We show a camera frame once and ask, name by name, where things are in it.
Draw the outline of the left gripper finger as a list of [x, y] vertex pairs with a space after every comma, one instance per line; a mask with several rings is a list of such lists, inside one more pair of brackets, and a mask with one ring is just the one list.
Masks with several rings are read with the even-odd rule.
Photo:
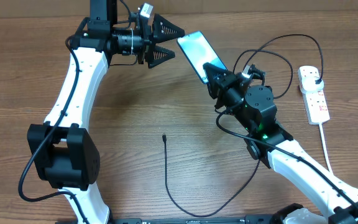
[[145, 61], [147, 62], [148, 68], [154, 68], [174, 57], [174, 51], [159, 47], [158, 45], [152, 45], [146, 53]]
[[152, 34], [155, 42], [166, 42], [183, 37], [185, 31], [166, 20], [160, 14], [155, 14], [152, 23]]

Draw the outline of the Samsung Galaxy smartphone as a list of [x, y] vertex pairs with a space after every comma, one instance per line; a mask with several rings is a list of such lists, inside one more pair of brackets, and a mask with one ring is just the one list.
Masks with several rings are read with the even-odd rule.
[[202, 83], [208, 83], [208, 78], [203, 68], [205, 63], [211, 63], [219, 68], [227, 69], [201, 31], [198, 30], [177, 38], [177, 44]]

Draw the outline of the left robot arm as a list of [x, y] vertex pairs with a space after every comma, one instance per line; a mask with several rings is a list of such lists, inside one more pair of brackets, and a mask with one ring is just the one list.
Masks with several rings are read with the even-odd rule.
[[60, 94], [44, 122], [28, 129], [32, 155], [25, 171], [35, 167], [55, 195], [64, 195], [77, 223], [113, 222], [96, 183], [100, 155], [88, 132], [94, 99], [113, 55], [133, 55], [138, 64], [154, 68], [175, 56], [161, 43], [185, 35], [152, 10], [145, 3], [119, 21], [116, 1], [91, 0], [90, 15], [65, 41], [70, 65]]

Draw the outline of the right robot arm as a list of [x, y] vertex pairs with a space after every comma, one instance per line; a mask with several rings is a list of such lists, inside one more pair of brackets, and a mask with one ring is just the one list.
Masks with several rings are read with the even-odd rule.
[[358, 189], [330, 173], [309, 156], [277, 121], [270, 86], [253, 85], [254, 73], [233, 73], [211, 63], [203, 68], [216, 108], [245, 127], [240, 137], [255, 160], [281, 174], [318, 208], [328, 223], [358, 222]]

